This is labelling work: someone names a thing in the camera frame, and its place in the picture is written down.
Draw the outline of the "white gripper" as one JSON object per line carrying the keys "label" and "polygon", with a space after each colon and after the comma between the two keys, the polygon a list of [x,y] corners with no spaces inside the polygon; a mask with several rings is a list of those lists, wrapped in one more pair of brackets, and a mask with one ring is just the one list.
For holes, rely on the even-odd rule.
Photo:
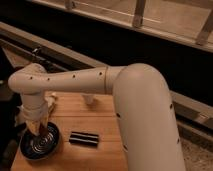
{"label": "white gripper", "polygon": [[33,135],[38,136],[42,124],[39,120],[48,113],[48,103],[44,97],[22,96],[21,100],[27,128]]}

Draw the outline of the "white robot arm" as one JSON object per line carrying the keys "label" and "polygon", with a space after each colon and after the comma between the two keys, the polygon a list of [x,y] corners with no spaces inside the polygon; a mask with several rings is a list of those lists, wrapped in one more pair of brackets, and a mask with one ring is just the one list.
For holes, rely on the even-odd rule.
{"label": "white robot arm", "polygon": [[186,171],[168,85],[150,65],[48,73],[32,63],[13,73],[8,84],[21,96],[26,125],[34,135],[47,125],[47,91],[111,95],[128,171]]}

